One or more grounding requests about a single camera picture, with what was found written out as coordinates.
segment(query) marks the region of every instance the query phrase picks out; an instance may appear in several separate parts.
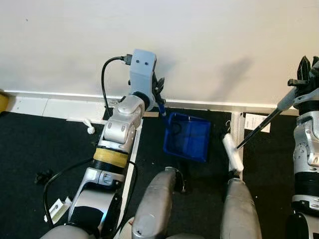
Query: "blue bin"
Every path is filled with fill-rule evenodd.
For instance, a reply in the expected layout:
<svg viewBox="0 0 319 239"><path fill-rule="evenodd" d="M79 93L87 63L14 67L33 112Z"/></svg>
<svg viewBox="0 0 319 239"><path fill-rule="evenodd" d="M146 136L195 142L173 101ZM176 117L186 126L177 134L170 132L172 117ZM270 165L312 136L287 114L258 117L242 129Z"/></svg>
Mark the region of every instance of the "blue bin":
<svg viewBox="0 0 319 239"><path fill-rule="evenodd" d="M209 134L209 121L171 113L165 131L164 152L197 162L206 162Z"/></svg>

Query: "white paper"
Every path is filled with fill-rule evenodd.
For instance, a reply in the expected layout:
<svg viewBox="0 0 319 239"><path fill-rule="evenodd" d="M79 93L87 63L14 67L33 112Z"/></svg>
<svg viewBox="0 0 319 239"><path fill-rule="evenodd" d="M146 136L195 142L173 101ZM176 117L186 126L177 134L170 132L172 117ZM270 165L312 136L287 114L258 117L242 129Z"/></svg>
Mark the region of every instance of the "white paper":
<svg viewBox="0 0 319 239"><path fill-rule="evenodd" d="M267 116L259 116L253 114L246 114L245 129L254 130ZM262 132L270 133L270 123L264 127Z"/></svg>

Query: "black carpet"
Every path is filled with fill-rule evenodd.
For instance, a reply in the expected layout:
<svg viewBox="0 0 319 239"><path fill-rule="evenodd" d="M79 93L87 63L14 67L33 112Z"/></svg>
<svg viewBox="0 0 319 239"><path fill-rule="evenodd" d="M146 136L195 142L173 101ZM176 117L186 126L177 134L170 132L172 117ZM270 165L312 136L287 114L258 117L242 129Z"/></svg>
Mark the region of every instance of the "black carpet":
<svg viewBox="0 0 319 239"><path fill-rule="evenodd" d="M228 171L219 136L230 114L175 111L208 119L212 129L208 162L186 163L190 192L175 193L168 234L187 232L217 239ZM0 238L33 239L47 232L43 220L43 186L34 184L35 174L48 168L57 172L92 157L102 125L95 127L97 133L89 135L86 126L79 122L14 113L0 115ZM244 179L256 202L265 239L283 238L285 219L290 214L294 127L295 117L280 116L272 123L271 134L260 133L244 150ZM157 173L166 166L185 166L179 158L163 152L163 134L161 120L144 119L136 159L139 179L127 217L134 215L147 185ZM50 205L57 198L64 200L66 196L74 196L85 167L74 169L52 184Z"/></svg>

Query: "yellow object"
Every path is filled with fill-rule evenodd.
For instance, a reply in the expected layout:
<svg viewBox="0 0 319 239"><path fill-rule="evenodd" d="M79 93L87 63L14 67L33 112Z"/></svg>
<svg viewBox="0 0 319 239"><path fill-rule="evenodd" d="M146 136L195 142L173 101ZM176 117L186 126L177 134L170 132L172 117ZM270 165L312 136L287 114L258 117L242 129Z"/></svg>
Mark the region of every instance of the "yellow object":
<svg viewBox="0 0 319 239"><path fill-rule="evenodd" d="M9 98L7 96L0 95L0 113L6 110Z"/></svg>
<svg viewBox="0 0 319 239"><path fill-rule="evenodd" d="M127 154L104 148L96 148L93 158L95 160L110 163L121 168L124 168L128 161Z"/></svg>

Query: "baseboard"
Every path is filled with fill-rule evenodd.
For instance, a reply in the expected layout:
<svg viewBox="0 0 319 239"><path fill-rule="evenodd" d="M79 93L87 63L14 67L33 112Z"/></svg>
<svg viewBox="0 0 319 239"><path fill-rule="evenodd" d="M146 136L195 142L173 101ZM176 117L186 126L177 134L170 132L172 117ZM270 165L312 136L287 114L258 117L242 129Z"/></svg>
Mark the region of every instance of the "baseboard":
<svg viewBox="0 0 319 239"><path fill-rule="evenodd" d="M3 92L9 96L18 96L18 97L103 103L102 95L13 91L13 90L4 90ZM114 103L121 98L122 96L109 96L108 97L109 105L112 107ZM276 105L267 105L267 104L184 101L184 100L174 100L174 99L167 99L166 106L169 108L182 108L182 109L193 109L193 110L248 112L248 113L265 113L265 114L270 113L276 108ZM298 111L291 107L289 110L283 112L282 114L297 116Z"/></svg>

